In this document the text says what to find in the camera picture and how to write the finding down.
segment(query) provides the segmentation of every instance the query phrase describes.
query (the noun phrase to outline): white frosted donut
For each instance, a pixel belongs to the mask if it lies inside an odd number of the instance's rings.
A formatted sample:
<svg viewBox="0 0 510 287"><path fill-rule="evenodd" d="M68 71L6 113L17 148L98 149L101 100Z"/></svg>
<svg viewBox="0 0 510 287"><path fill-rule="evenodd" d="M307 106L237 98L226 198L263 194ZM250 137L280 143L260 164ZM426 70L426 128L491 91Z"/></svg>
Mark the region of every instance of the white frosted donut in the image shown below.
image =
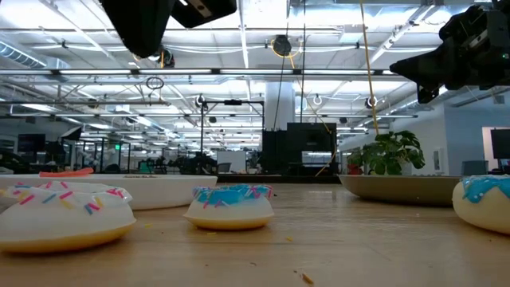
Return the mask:
<svg viewBox="0 0 510 287"><path fill-rule="evenodd" d="M0 250L47 253L110 242L135 223L121 188L103 184L51 182L10 187L18 203L0 214Z"/></svg>
<svg viewBox="0 0 510 287"><path fill-rule="evenodd" d="M244 230L266 225L273 217L268 198L273 189L238 185L218 189L198 188L184 217L198 227Z"/></svg>
<svg viewBox="0 0 510 287"><path fill-rule="evenodd" d="M462 179L453 190L453 209L474 226L510 234L510 176Z"/></svg>

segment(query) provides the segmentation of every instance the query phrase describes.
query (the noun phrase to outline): wooden table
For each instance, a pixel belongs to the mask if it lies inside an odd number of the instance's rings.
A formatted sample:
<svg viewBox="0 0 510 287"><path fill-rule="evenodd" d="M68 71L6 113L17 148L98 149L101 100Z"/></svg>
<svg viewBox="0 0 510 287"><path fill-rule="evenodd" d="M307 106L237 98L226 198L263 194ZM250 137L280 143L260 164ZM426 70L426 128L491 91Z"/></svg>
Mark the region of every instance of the wooden table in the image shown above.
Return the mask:
<svg viewBox="0 0 510 287"><path fill-rule="evenodd" d="M263 229L208 234L181 217L185 207L140 211L136 228L110 245L0 255L0 282L281 287L306 286L305 272L315 286L510 286L510 238L453 209L364 202L336 185L274 187L276 217Z"/></svg>

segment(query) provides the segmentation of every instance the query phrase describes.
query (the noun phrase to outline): support column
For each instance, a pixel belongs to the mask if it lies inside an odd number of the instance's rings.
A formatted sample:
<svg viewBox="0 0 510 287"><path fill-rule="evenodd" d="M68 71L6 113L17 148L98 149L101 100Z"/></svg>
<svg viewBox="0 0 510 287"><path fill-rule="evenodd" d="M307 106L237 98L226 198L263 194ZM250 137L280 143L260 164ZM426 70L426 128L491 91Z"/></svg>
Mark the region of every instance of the support column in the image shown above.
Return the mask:
<svg viewBox="0 0 510 287"><path fill-rule="evenodd" d="M296 92L292 82L265 83L265 126L266 131L287 130L287 123L293 123Z"/></svg>

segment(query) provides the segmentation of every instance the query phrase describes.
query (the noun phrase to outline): yellow cable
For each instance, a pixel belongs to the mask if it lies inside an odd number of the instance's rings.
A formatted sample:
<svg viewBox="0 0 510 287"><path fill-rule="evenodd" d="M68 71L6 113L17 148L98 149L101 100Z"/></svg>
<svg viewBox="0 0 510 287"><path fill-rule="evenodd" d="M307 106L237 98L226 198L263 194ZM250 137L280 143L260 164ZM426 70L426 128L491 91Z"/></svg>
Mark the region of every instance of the yellow cable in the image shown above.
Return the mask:
<svg viewBox="0 0 510 287"><path fill-rule="evenodd" d="M361 7L361 19L363 21L363 40L365 41L365 59L367 60L368 85L370 87L370 102L372 106L372 118L374 119L375 134L379 135L379 126L377 125L377 116L375 111L374 89L372 88L372 75L370 69L370 59L368 57L367 27L365 26L365 10L363 8L363 0L359 0Z"/></svg>

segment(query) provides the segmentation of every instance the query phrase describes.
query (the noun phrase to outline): green plant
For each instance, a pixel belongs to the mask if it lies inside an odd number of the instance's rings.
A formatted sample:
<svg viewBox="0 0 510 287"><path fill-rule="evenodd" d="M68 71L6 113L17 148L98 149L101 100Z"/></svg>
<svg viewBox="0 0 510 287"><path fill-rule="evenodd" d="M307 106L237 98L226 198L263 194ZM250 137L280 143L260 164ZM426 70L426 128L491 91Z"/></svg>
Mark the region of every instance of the green plant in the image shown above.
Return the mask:
<svg viewBox="0 0 510 287"><path fill-rule="evenodd" d="M412 163L417 169L425 166L420 142L409 131L378 135L374 143L353 151L347 162L360 167L366 163L378 175L401 175L402 163Z"/></svg>

